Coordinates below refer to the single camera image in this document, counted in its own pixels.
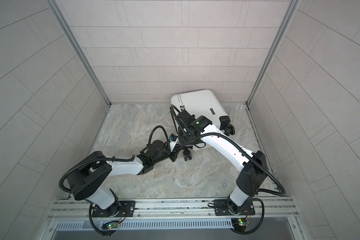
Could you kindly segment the black and white suitcase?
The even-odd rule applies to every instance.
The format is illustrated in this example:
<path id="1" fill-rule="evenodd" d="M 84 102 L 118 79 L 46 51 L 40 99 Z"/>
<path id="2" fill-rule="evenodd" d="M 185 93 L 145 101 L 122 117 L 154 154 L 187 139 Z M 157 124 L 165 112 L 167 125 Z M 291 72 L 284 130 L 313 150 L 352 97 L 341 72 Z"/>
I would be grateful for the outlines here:
<path id="1" fill-rule="evenodd" d="M 212 91 L 201 90 L 173 96 L 171 98 L 170 113 L 177 131 L 176 136 L 178 136 L 178 143 L 175 146 L 175 149 L 182 149 L 184 151 L 185 160 L 190 160 L 192 158 L 190 152 L 191 149 L 202 150 L 213 147 L 208 144 L 205 147 L 183 147 L 180 145 L 178 130 L 179 125 L 174 120 L 174 117 L 184 110 L 186 110 L 190 115 L 195 115 L 196 119 L 200 116 L 205 116 L 211 120 L 213 124 L 226 136 L 235 134 L 235 128 L 231 124 L 230 117 Z"/>

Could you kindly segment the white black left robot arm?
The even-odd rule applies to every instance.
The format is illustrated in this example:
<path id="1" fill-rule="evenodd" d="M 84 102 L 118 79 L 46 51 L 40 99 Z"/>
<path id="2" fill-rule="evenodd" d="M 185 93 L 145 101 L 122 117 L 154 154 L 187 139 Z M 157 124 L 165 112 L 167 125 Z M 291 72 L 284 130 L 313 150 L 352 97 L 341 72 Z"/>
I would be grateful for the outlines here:
<path id="1" fill-rule="evenodd" d="M 96 151 L 68 170 L 60 179 L 62 191 L 73 194 L 77 201 L 85 200 L 103 211 L 101 217 L 113 217 L 121 212 L 122 204 L 112 189 L 102 183 L 112 176 L 144 175 L 154 169 L 155 164 L 166 159 L 174 162 L 183 147 L 176 141 L 153 141 L 142 152 L 131 158 L 108 158 Z"/>

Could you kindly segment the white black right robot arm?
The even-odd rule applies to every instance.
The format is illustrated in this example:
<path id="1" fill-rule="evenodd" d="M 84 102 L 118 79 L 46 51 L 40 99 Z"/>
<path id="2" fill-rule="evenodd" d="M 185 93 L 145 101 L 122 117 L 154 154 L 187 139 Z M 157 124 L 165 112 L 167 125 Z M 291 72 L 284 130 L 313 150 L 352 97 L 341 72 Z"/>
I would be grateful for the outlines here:
<path id="1" fill-rule="evenodd" d="M 176 115 L 174 120 L 186 140 L 192 144 L 202 141 L 210 145 L 240 172 L 236 180 L 237 186 L 227 198 L 225 209 L 233 215 L 241 214 L 244 211 L 244 203 L 259 192 L 260 186 L 267 178 L 265 155 L 260 151 L 254 153 L 241 147 L 204 116 L 196 119 L 194 115 L 183 111 Z"/>

